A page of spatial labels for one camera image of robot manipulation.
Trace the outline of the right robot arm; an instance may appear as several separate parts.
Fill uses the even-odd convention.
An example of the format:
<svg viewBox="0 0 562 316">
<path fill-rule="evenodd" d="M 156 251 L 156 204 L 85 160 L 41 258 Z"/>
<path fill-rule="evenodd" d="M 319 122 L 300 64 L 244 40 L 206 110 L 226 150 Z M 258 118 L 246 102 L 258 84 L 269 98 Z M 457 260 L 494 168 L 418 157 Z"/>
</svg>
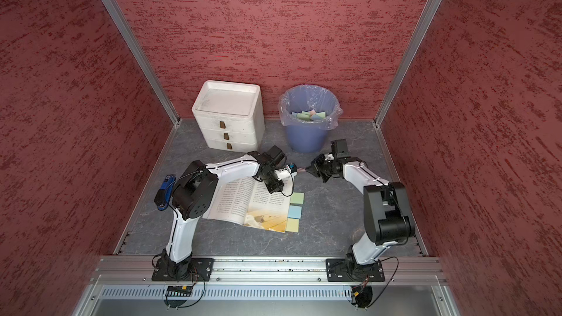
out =
<svg viewBox="0 0 562 316">
<path fill-rule="evenodd" d="M 401 182 L 381 178 L 366 162 L 351 156 L 346 140 L 334 140 L 331 147 L 331 152 L 318 155 L 305 171 L 324 183 L 342 178 L 363 194 L 364 234 L 342 261 L 327 263 L 326 269 L 329 276 L 367 276 L 379 268 L 383 253 L 415 236 L 408 195 Z"/>
</svg>

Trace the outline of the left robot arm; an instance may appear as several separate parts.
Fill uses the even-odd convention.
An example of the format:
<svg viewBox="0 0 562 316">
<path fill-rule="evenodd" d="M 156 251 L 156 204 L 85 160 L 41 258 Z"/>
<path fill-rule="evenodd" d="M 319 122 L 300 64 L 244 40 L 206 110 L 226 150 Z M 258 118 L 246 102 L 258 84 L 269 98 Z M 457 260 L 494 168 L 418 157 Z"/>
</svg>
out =
<svg viewBox="0 0 562 316">
<path fill-rule="evenodd" d="M 191 162 L 184 173 L 164 189 L 170 193 L 168 206 L 175 219 L 161 260 L 174 269 L 186 269 L 193 256 L 193 238 L 199 219 L 212 207 L 225 185 L 251 178 L 263 184 L 270 194 L 281 193 L 282 180 L 292 178 L 296 169 L 288 165 L 283 151 L 272 146 L 267 152 L 249 152 L 226 162 Z"/>
</svg>

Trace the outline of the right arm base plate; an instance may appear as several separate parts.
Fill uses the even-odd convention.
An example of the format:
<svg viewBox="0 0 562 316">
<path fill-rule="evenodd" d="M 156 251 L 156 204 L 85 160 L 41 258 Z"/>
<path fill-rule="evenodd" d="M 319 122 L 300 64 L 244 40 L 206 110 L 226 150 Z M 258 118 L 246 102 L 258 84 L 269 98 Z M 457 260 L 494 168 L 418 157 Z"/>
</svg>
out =
<svg viewBox="0 0 562 316">
<path fill-rule="evenodd" d="M 346 259 L 326 259 L 326 276 L 329 282 L 384 282 L 385 275 L 380 262 L 358 265 Z"/>
</svg>

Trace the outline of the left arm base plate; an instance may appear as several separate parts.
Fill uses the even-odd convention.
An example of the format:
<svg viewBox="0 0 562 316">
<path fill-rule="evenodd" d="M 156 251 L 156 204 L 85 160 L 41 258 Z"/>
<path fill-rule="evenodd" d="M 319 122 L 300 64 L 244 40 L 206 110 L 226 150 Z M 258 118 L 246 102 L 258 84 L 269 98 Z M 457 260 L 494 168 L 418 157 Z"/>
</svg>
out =
<svg viewBox="0 0 562 316">
<path fill-rule="evenodd" d="M 152 274 L 154 282 L 209 282 L 215 260 L 213 258 L 191 258 L 174 263 L 167 258 L 159 258 Z"/>
</svg>

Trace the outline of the magazine book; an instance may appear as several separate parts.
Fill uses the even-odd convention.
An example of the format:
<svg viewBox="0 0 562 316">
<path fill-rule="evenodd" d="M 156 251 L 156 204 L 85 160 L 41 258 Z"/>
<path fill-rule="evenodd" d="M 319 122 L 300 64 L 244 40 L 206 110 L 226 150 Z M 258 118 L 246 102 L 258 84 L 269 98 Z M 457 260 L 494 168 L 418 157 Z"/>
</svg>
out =
<svg viewBox="0 0 562 316">
<path fill-rule="evenodd" d="M 246 177 L 222 185 L 203 218 L 284 233 L 289 206 L 288 196 L 270 193 L 265 184 Z"/>
</svg>

